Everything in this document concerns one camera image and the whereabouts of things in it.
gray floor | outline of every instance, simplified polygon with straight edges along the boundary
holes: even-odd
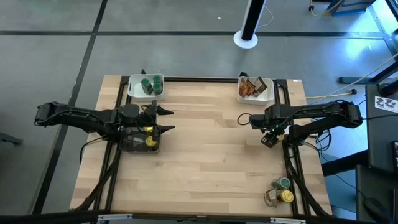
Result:
[[[241,27],[246,3],[109,0],[99,29],[236,31]],[[100,5],[100,0],[3,0],[0,30],[91,31]],[[261,28],[264,32],[379,32],[369,11],[345,17],[313,17],[307,0],[268,0],[267,7],[274,20]],[[322,12],[327,4],[316,3],[315,7]],[[374,7],[376,12],[384,12],[386,3],[377,0]],[[391,18],[388,13],[379,18],[387,33],[398,28]],[[264,11],[261,23],[269,19]],[[48,101],[68,101],[88,39],[0,36],[0,131],[24,139],[21,146],[0,144],[0,215],[29,213],[58,128],[33,126],[35,107]],[[338,77],[361,77],[389,57],[385,42],[373,38],[260,37],[256,48],[241,50],[230,36],[98,36],[76,105],[94,108],[104,75],[130,75],[142,68],[167,76],[237,77],[245,71],[253,76],[302,79],[308,96],[325,95],[342,86],[336,82]],[[342,98],[359,103],[364,100],[364,91]],[[364,104],[361,111],[366,114]],[[336,128],[332,135],[334,141],[326,152],[331,156],[343,157],[367,148],[366,125],[355,130]],[[78,173],[78,151],[85,141],[83,131],[68,129],[44,212],[68,210]],[[342,176],[354,181],[353,174]],[[334,201],[339,194],[336,189],[344,183],[337,184],[331,178],[335,177],[326,178],[331,202],[339,204]],[[355,212],[354,189],[344,187],[347,201],[343,204],[348,206],[343,209]],[[352,217],[345,210],[333,210]]]

white cable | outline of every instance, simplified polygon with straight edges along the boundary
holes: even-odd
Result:
[[[269,14],[271,15],[271,20],[267,24],[260,25],[258,28],[263,27],[263,26],[268,26],[274,20],[274,15],[272,15],[271,11],[265,6],[264,6],[264,8],[267,9]]]
[[[346,88],[348,88],[348,87],[354,85],[354,84],[357,83],[357,82],[360,82],[360,81],[363,80],[364,78],[366,78],[366,77],[372,75],[372,74],[373,74],[375,71],[377,71],[379,68],[383,67],[387,62],[389,62],[391,59],[393,59],[393,58],[396,57],[397,55],[398,55],[398,53],[396,53],[394,56],[392,56],[391,58],[389,58],[388,60],[386,60],[385,62],[383,62],[380,66],[378,66],[378,67],[375,68],[373,71],[371,71],[369,74],[365,75],[364,77],[360,78],[359,80],[356,80],[355,82],[353,82],[353,83],[351,83],[351,84],[349,84],[349,85],[347,85],[347,86],[344,86],[343,88],[340,88],[340,89],[334,91],[333,93],[330,93],[329,95],[326,95],[325,97],[320,98],[319,100],[315,100],[314,102],[310,103],[310,105],[311,105],[311,104],[314,104],[314,103],[316,103],[316,102],[319,102],[319,101],[325,99],[326,97],[329,97],[330,95],[333,95],[333,94],[335,94],[335,93],[338,93],[339,91],[344,90],[344,89],[346,89]]]

white container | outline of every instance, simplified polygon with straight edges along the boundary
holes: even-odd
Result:
[[[239,95],[239,86],[243,78],[248,78],[250,82],[254,84],[257,77],[239,77],[238,87],[236,89],[236,99],[239,103],[247,103],[253,105],[266,105],[268,102],[274,100],[274,82],[269,78],[262,78],[264,84],[267,85],[266,90],[264,90],[259,96],[245,96],[244,98]]]
[[[148,95],[144,92],[141,87],[141,80],[143,78],[147,78],[150,81],[150,84],[154,85],[154,77],[156,75],[160,75],[163,81],[163,92],[157,96],[152,92],[151,95]],[[127,91],[128,95],[131,96],[133,101],[162,101],[164,99],[164,91],[165,91],[165,83],[164,83],[164,75],[163,74],[144,74],[144,75],[131,75],[129,79],[129,89]]]

white pole base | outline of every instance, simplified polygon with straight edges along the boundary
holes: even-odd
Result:
[[[257,45],[259,39],[255,34],[253,34],[253,38],[251,40],[242,40],[242,31],[237,31],[234,35],[234,42],[238,47],[243,49],[251,49]]]

wooden tabletop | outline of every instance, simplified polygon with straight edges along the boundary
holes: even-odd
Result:
[[[96,110],[114,108],[120,79],[116,75],[104,77]],[[291,104],[305,105],[301,80],[287,83]],[[273,103],[239,104],[236,83],[165,82],[165,99],[159,104],[175,114],[158,116],[157,120],[158,124],[176,127],[162,135],[158,154],[122,152],[112,211],[291,216],[290,204],[273,208],[263,198],[266,190],[272,188],[272,180],[286,175],[282,144],[269,149],[260,143],[260,131],[236,122],[241,113],[262,114]],[[308,122],[295,120],[296,124]],[[97,137],[89,134],[88,141]],[[86,147],[71,208],[79,206],[97,184],[105,147],[104,141]],[[300,153],[308,189],[331,213],[318,152],[301,146]],[[299,188],[295,188],[299,211],[303,213]],[[101,208],[107,192],[106,186]]]

